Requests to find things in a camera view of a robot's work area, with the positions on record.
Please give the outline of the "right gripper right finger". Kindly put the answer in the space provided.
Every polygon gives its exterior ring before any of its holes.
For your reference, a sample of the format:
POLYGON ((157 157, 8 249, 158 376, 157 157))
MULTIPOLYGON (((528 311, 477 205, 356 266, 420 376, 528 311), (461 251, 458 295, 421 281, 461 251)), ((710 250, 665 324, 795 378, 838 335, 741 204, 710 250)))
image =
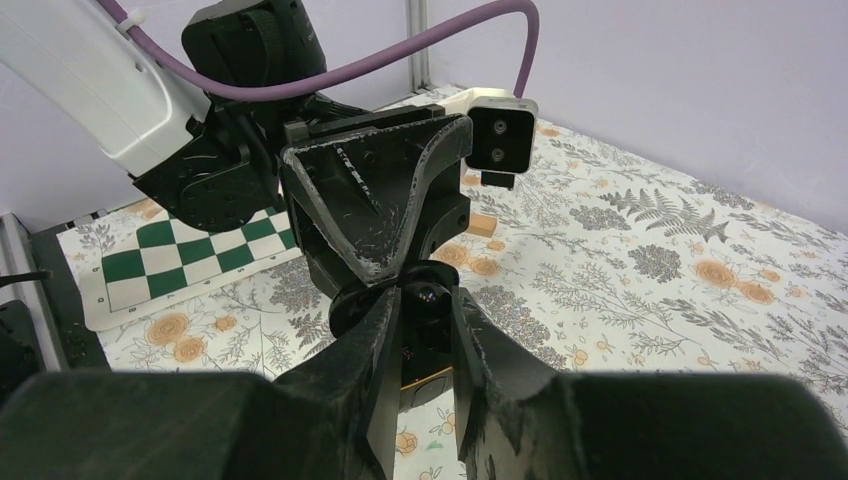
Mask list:
POLYGON ((564 375, 489 320, 465 288, 452 300, 456 445, 470 479, 580 479, 564 375))

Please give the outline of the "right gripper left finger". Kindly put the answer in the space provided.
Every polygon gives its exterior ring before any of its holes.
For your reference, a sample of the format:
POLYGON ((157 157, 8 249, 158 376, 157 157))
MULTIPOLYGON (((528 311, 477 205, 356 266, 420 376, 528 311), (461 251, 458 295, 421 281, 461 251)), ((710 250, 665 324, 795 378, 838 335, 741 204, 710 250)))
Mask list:
POLYGON ((402 372, 401 291, 274 382, 267 479, 390 479, 402 372))

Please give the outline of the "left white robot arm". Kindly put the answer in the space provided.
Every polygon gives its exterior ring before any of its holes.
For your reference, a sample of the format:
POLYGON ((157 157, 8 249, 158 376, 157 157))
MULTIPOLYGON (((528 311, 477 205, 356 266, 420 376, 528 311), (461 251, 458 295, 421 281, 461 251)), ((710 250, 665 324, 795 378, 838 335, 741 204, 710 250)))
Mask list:
MULTIPOLYGON (((165 72, 81 1, 5 1, 2 62, 62 108, 131 174, 187 144, 199 99, 182 100, 165 72)), ((286 216, 267 208, 225 233, 207 233, 165 210, 120 236, 90 225, 102 243, 78 261, 84 326, 104 332, 154 314, 297 252, 286 216)))

